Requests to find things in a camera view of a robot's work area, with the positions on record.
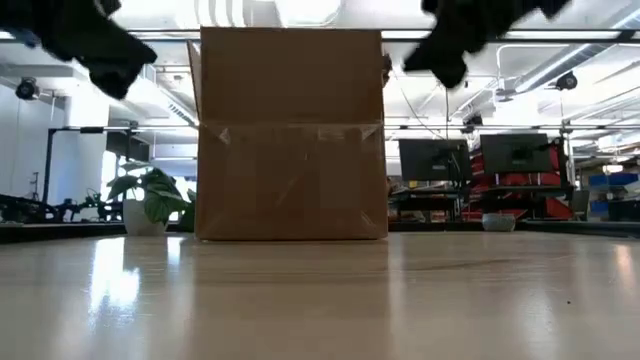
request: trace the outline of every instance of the cardboard box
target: cardboard box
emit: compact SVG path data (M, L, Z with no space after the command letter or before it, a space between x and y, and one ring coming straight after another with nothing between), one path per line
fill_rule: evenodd
M202 28L196 236L387 235L380 33Z

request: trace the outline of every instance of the white pot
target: white pot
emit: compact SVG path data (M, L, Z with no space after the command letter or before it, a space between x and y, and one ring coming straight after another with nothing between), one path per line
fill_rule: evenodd
M163 236L167 224L152 224L144 212L144 202L127 199L122 204L122 217L127 234L131 236Z

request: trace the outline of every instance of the security camera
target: security camera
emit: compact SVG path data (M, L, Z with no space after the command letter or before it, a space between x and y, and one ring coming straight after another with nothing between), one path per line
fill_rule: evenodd
M569 71L568 73L560 76L556 81L555 88L562 90L573 90L578 86L578 78L573 75L573 71Z
M482 115L479 113L473 113L462 120L463 125L482 125Z
M40 88L36 85L36 79L22 78L20 85L16 88L16 96L26 101L37 100L40 97Z

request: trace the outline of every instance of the small bowl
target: small bowl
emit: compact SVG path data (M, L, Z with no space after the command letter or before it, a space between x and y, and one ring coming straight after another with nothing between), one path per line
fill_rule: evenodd
M513 214L483 214L482 227L485 231L511 232L516 227Z

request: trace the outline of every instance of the cable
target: cable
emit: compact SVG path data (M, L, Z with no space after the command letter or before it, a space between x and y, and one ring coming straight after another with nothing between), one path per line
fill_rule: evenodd
M92 188L87 188L87 196L92 197L93 195L98 195L99 192L97 192L95 189Z
M415 111L415 109L413 108L413 106L411 105L411 102L409 101L409 98L407 97L407 94L405 94L404 89L402 88L402 84L400 83L400 78L398 77L398 74L396 74L396 70L391 67L391 73L393 73L393 77L396 79L396 81L398 82L398 87L400 88L400 92L402 93L402 97L404 98L404 101L406 101L407 106L409 107L409 110L411 110L411 113L413 114L413 116L416 118L416 120L418 120L418 122L420 123L420 125L422 125L427 131L429 131L430 133L432 133L433 135L439 137L442 140L446 140L444 137L442 137L442 135L440 135L439 133L429 129L429 127L427 126L427 124L423 123L422 120L420 119L420 117L418 116L418 113Z
M447 112L444 118L444 131L447 136L447 140L449 140L449 89L447 88L444 89L444 100L445 111Z

